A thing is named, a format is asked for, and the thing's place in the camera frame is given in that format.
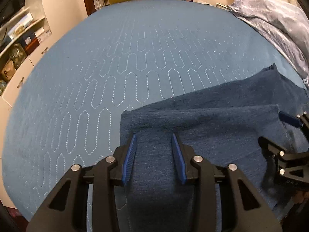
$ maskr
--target bed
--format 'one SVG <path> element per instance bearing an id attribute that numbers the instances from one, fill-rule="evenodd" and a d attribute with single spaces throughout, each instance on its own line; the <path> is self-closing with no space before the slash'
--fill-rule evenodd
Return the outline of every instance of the bed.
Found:
<path id="1" fill-rule="evenodd" d="M 114 151 L 124 110 L 273 63 L 304 88 L 285 58 L 228 11 L 177 0 L 105 7 L 63 36 L 24 84 L 3 150 L 7 193 L 30 220 L 72 164 L 93 165 Z M 125 195 L 115 196 L 121 231 L 129 231 Z"/>
<path id="2" fill-rule="evenodd" d="M 267 39 L 309 87 L 309 20 L 297 0 L 235 0 L 228 9 Z"/>

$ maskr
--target cabinet handle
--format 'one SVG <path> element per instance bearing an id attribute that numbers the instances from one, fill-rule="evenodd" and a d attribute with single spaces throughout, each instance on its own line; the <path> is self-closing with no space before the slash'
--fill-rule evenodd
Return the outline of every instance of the cabinet handle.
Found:
<path id="1" fill-rule="evenodd" d="M 19 88 L 23 84 L 23 82 L 24 82 L 24 77 L 21 78 L 21 81 L 19 82 L 17 88 Z"/>
<path id="2" fill-rule="evenodd" d="M 45 52 L 47 52 L 47 50 L 48 50 L 48 47 L 46 47 L 45 50 L 41 52 L 41 54 L 43 55 Z"/>

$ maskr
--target blue cloth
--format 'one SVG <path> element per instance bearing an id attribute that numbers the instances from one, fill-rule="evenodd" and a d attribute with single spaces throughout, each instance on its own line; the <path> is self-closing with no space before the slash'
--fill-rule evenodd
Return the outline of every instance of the blue cloth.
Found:
<path id="1" fill-rule="evenodd" d="M 64 35 L 22 86 L 2 154 L 7 193 L 30 220 L 72 164 L 112 154 L 124 110 L 241 80 L 273 63 L 303 86 L 282 55 L 228 11 L 176 0 L 105 7 Z M 120 213 L 125 203 L 117 192 Z"/>
<path id="2" fill-rule="evenodd" d="M 242 81 L 125 111 L 121 115 L 121 144 L 130 132 L 137 136 L 131 184 L 126 187 L 132 230 L 188 231 L 193 188 L 176 181 L 173 132 L 211 163 L 238 165 L 271 208 L 286 192 L 291 197 L 287 189 L 273 184 L 272 170 L 266 173 L 267 160 L 257 139 L 265 135 L 290 151 L 293 147 L 298 152 L 306 151 L 305 137 L 298 129 L 281 123 L 278 112 L 294 116 L 309 109 L 308 102 L 306 90 L 280 75 L 272 65 Z M 295 137 L 302 145 L 295 147 Z"/>

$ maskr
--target navy blue towel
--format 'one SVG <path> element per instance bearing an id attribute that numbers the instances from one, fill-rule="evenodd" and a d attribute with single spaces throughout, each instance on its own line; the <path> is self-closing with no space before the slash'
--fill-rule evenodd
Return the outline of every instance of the navy blue towel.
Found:
<path id="1" fill-rule="evenodd" d="M 132 231 L 188 230 L 193 188 L 177 181 L 171 151 L 173 132 L 210 162 L 237 164 L 271 208 L 283 204 L 292 193 L 273 184 L 272 164 L 263 157 L 257 139 L 265 135 L 287 149 L 307 150 L 304 136 L 280 122 L 278 112 L 296 115 L 308 110 L 308 102 L 306 90 L 272 65 L 245 80 L 125 111 L 121 144 L 130 132 L 137 135 L 132 177 L 126 187 Z M 217 217 L 220 227 L 220 212 Z"/>

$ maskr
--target blue gripper pad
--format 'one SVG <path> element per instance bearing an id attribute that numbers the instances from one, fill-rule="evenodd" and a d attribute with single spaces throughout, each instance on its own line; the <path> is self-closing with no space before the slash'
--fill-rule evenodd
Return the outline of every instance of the blue gripper pad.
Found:
<path id="1" fill-rule="evenodd" d="M 300 119 L 295 118 L 285 112 L 279 112 L 278 113 L 279 119 L 285 123 L 288 123 L 296 128 L 300 128 L 302 127 L 302 122 L 300 121 Z"/>
<path id="2" fill-rule="evenodd" d="M 127 153 L 127 156 L 123 163 L 123 168 L 122 168 L 122 179 L 121 180 L 124 185 L 126 185 L 130 179 L 132 168 L 133 168 L 135 152 L 136 152 L 136 135 L 134 134 L 131 139 L 128 153 Z"/>
<path id="3" fill-rule="evenodd" d="M 176 165 L 176 170 L 178 174 L 178 178 L 181 181 L 181 184 L 185 184 L 187 181 L 186 176 L 186 165 L 184 163 L 184 159 L 182 156 L 182 153 L 180 151 L 180 147 L 176 138 L 176 135 L 173 134 L 172 136 L 172 151 L 173 151 L 173 157 Z"/>

